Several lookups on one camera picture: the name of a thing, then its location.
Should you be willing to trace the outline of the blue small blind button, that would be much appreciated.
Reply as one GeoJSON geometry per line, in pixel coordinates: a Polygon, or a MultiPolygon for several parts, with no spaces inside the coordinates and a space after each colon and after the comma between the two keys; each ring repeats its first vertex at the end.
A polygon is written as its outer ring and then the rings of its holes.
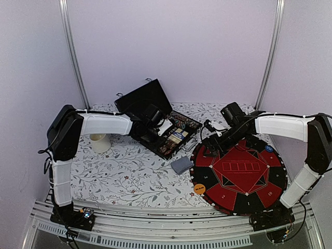
{"type": "Polygon", "coordinates": [[[269,152],[269,153],[272,153],[272,152],[274,152],[274,149],[273,149],[273,147],[272,147],[272,146],[270,146],[270,145],[266,145],[266,146],[265,146],[265,150],[266,150],[267,152],[269,152]]]}

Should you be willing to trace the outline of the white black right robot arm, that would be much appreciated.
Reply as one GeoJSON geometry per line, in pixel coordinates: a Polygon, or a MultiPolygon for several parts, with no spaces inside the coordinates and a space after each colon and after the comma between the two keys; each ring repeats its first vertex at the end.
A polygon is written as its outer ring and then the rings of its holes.
{"type": "Polygon", "coordinates": [[[228,128],[209,124],[195,156],[204,199],[255,230],[292,224],[292,208],[331,170],[331,116],[221,110],[228,128]]]}

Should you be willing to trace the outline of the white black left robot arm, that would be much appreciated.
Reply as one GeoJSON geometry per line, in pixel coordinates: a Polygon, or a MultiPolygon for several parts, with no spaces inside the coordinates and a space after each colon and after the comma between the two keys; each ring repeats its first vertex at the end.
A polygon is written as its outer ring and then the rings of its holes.
{"type": "Polygon", "coordinates": [[[87,207],[74,210],[71,195],[71,166],[81,136],[119,134],[152,143],[162,135],[160,127],[164,124],[165,117],[156,108],[146,116],[130,117],[125,113],[77,110],[72,105],[63,106],[47,131],[47,147],[38,151],[39,154],[48,155],[50,165],[53,203],[50,220],[64,225],[66,229],[91,231],[94,226],[94,211],[87,207]]]}

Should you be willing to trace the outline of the orange big blind button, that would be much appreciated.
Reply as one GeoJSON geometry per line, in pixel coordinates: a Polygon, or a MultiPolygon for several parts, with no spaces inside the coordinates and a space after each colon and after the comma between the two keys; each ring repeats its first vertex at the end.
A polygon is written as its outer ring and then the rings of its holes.
{"type": "Polygon", "coordinates": [[[193,187],[194,193],[202,195],[206,191],[206,187],[203,184],[195,184],[193,187]]]}

